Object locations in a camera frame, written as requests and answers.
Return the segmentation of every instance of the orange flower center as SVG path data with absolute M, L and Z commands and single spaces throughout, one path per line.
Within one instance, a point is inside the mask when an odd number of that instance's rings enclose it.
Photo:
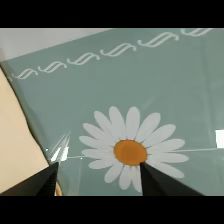
M 147 159 L 146 148 L 134 140 L 122 140 L 114 146 L 114 154 L 121 163 L 139 166 Z

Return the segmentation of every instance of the daisy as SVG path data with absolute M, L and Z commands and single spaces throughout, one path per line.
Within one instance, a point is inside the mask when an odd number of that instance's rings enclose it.
M 160 114 L 152 113 L 140 125 L 138 108 L 131 107 L 124 121 L 116 107 L 110 107 L 108 119 L 95 111 L 94 117 L 99 127 L 84 123 L 84 129 L 92 136 L 80 136 L 79 139 L 91 149 L 82 154 L 96 159 L 89 164 L 91 169 L 110 167 L 105 174 L 106 183 L 113 182 L 119 176 L 121 189 L 126 190 L 132 183 L 141 192 L 140 163 L 150 166 L 174 178 L 183 178 L 184 174 L 167 163 L 181 163 L 188 160 L 185 155 L 173 153 L 181 148 L 182 139 L 167 140 L 176 126 L 167 124 L 158 128 Z

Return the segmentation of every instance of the black object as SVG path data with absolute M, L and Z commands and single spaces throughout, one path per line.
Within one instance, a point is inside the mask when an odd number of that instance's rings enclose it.
M 58 162 L 15 185 L 0 196 L 54 196 Z
M 203 196 L 146 163 L 140 169 L 143 196 Z

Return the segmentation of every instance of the flower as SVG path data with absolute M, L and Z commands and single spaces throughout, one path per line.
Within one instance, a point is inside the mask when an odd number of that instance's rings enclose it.
M 79 139 L 91 149 L 82 154 L 97 159 L 89 164 L 92 169 L 110 167 L 105 174 L 106 183 L 113 182 L 118 176 L 121 189 L 126 190 L 131 182 L 141 192 L 140 163 L 146 162 L 161 172 L 175 178 L 184 174 L 167 163 L 181 163 L 188 160 L 185 155 L 173 153 L 181 148 L 182 139 L 167 140 L 176 126 L 164 125 L 157 129 L 160 114 L 152 113 L 140 125 L 138 108 L 131 107 L 124 121 L 119 110 L 112 106 L 109 109 L 110 120 L 101 112 L 95 111 L 94 117 L 99 127 L 84 123 L 84 129 L 92 136 L 80 136 Z

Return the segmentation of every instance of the white daisy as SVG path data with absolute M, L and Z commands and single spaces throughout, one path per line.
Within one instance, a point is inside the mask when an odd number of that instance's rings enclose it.
M 183 178 L 184 174 L 166 163 L 181 163 L 188 160 L 185 155 L 173 153 L 181 148 L 182 139 L 167 140 L 176 126 L 164 125 L 156 130 L 160 122 L 160 114 L 150 114 L 140 126 L 140 112 L 131 107 L 127 113 L 126 123 L 116 107 L 109 109 L 110 120 L 101 112 L 95 111 L 94 117 L 100 128 L 83 124 L 84 129 L 92 135 L 80 136 L 79 139 L 91 149 L 82 154 L 97 159 L 89 164 L 92 169 L 111 167 L 104 180 L 113 182 L 118 176 L 121 189 L 127 189 L 131 182 L 141 192 L 140 163 L 146 162 L 163 173 L 175 178 Z

